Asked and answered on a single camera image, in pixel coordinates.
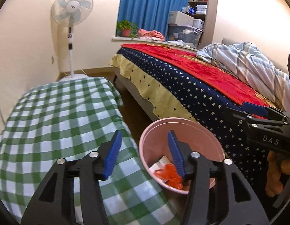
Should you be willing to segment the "right hand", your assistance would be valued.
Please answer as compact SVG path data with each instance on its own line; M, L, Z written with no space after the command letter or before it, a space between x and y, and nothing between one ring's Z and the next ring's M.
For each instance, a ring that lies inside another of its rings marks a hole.
M281 194L284 187L280 182L281 174L290 175L290 158L286 158L281 163L278 162L276 153L270 151L267 156L268 171L267 171L267 183L266 194L269 197Z

